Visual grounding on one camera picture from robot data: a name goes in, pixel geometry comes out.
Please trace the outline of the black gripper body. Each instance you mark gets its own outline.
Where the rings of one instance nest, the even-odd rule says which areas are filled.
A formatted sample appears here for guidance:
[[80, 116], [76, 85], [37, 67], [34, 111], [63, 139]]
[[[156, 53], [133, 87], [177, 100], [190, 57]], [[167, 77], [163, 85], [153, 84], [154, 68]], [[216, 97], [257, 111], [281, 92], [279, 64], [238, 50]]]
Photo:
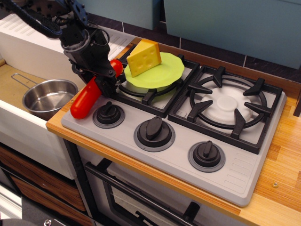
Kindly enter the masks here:
[[63, 44], [64, 54], [69, 58], [72, 66], [77, 65], [91, 75], [113, 77], [108, 55], [110, 52], [109, 35], [102, 29], [88, 29], [84, 31], [84, 40], [76, 44]]

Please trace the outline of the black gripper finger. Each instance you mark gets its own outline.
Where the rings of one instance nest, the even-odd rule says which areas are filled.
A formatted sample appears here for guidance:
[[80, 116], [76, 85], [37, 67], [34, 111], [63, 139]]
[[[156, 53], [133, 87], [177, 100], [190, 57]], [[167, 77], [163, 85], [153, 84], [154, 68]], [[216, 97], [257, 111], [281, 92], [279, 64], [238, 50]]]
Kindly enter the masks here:
[[95, 78], [95, 83], [100, 89], [102, 95], [105, 97], [111, 97], [111, 95], [116, 93], [117, 79], [115, 77], [109, 78], [109, 77], [97, 76]]
[[88, 84], [91, 80], [91, 75], [87, 73], [84, 69], [78, 67], [77, 65], [73, 65], [71, 67], [72, 71], [77, 74], [80, 79], [85, 83]]

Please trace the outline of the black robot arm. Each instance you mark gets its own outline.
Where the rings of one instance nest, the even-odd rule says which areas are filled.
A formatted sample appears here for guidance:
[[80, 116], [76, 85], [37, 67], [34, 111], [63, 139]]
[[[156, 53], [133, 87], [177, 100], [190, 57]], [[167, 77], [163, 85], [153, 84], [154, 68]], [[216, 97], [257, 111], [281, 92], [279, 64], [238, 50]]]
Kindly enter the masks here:
[[109, 34], [90, 22], [76, 0], [2, 0], [0, 8], [15, 13], [31, 28], [59, 39], [72, 70], [85, 83], [92, 79], [105, 97], [117, 89], [117, 72], [108, 59]]

